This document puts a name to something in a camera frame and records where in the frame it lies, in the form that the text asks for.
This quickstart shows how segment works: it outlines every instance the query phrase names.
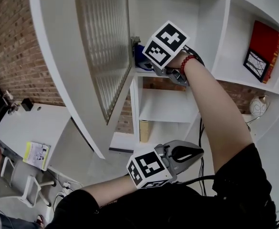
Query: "hand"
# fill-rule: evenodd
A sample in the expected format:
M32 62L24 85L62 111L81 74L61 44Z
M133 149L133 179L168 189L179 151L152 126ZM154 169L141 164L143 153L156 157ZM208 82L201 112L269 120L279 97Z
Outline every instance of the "hand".
M183 51L180 51L177 56L173 60L169 62L167 67L169 68L176 68L179 69L181 68L183 60L188 56L189 54Z

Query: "decorative ball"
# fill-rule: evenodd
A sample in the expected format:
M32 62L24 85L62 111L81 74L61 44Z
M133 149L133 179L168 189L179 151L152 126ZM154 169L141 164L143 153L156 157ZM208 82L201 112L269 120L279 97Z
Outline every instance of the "decorative ball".
M254 117L262 116L267 110L265 98L254 97L252 101L250 101L249 110Z

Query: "chair backrest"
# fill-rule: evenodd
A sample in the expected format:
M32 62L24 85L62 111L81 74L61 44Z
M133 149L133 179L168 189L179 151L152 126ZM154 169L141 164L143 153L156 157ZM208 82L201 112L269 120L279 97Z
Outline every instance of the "chair backrest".
M10 187L7 180L3 177L0 177L0 198L6 197L21 197L22 193L16 189Z
M41 171L31 166L22 160L18 160L14 166L14 170L11 176L11 186L20 192L24 192L28 176L36 177Z

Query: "cabinet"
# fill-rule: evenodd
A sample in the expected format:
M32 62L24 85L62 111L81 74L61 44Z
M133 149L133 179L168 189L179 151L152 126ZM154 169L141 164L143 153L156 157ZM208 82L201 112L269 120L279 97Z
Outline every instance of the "cabinet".
M279 30L279 0L30 0L33 23L53 81L85 139L101 158L109 147L136 149L185 140L199 111L184 92L144 89L134 66L131 37L145 44L171 20L190 36L219 80L267 91L268 111L253 122L258 141L279 118L279 57L271 79L260 83L245 67L255 20ZM134 135L114 133L130 89ZM139 121L149 120L149 142L139 141Z

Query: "blue jeans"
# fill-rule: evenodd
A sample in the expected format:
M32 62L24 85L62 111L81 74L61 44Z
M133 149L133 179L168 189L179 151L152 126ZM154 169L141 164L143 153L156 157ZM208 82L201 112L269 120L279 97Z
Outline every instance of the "blue jeans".
M15 219L11 217L9 217L9 219L6 216L0 214L0 229L12 229L11 223L14 229L40 229L40 226L35 222L28 222L22 219Z

